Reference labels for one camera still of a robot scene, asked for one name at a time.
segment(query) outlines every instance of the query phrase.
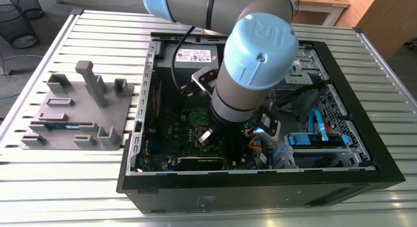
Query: ur logo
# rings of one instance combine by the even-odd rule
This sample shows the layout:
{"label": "ur logo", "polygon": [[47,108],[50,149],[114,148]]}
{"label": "ur logo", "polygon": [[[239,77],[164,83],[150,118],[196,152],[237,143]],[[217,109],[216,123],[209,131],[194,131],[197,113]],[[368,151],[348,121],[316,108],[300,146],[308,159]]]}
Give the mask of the ur logo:
{"label": "ur logo", "polygon": [[272,24],[267,24],[263,21],[256,20],[252,36],[269,41],[272,46],[277,46],[280,41],[280,29]]}

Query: light blue robot joint cap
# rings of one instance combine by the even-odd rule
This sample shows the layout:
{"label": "light blue robot joint cap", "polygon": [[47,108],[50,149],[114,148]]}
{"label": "light blue robot joint cap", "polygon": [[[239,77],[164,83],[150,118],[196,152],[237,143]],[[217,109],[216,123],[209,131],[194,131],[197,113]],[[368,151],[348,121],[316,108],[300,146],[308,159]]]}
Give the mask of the light blue robot joint cap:
{"label": "light blue robot joint cap", "polygon": [[170,16],[166,0],[142,0],[142,3],[149,14],[174,22]]}
{"label": "light blue robot joint cap", "polygon": [[283,79],[297,52],[297,39],[288,23],[267,13],[241,18],[228,36],[224,65],[244,88],[264,90]]}

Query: sticker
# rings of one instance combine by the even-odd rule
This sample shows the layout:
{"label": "sticker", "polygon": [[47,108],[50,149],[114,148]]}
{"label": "sticker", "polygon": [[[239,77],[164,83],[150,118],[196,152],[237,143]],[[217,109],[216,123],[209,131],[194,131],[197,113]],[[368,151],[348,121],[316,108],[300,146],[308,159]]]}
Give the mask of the sticker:
{"label": "sticker", "polygon": [[196,200],[196,206],[207,207],[211,203],[213,203],[216,196],[200,196]]}
{"label": "sticker", "polygon": [[76,125],[65,125],[66,128],[70,128],[70,129],[78,129],[78,127]]}
{"label": "sticker", "polygon": [[176,62],[211,62],[209,50],[178,49],[176,53]]}
{"label": "sticker", "polygon": [[265,156],[263,155],[263,153],[260,153],[259,159],[260,159],[260,160],[261,160],[261,162],[265,164],[265,160],[267,160],[267,158],[265,158]]}

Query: motherboard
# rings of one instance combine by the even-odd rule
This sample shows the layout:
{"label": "motherboard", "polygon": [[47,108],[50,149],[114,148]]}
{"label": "motherboard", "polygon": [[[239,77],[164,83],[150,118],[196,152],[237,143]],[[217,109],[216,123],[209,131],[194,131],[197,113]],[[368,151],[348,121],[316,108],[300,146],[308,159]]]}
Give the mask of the motherboard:
{"label": "motherboard", "polygon": [[145,130],[144,156],[137,167],[142,171],[256,169],[256,153],[247,147],[251,138],[244,136],[249,124],[202,147],[194,138],[207,124],[207,108],[166,109]]}

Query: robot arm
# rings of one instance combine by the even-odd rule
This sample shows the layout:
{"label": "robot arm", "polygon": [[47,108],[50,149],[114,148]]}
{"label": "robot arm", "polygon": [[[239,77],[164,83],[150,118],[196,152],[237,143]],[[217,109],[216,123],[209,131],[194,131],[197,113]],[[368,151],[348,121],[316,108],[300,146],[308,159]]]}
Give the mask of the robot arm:
{"label": "robot arm", "polygon": [[247,121],[296,55],[293,0],[142,0],[150,14],[229,34],[211,96],[212,124],[198,138]]}

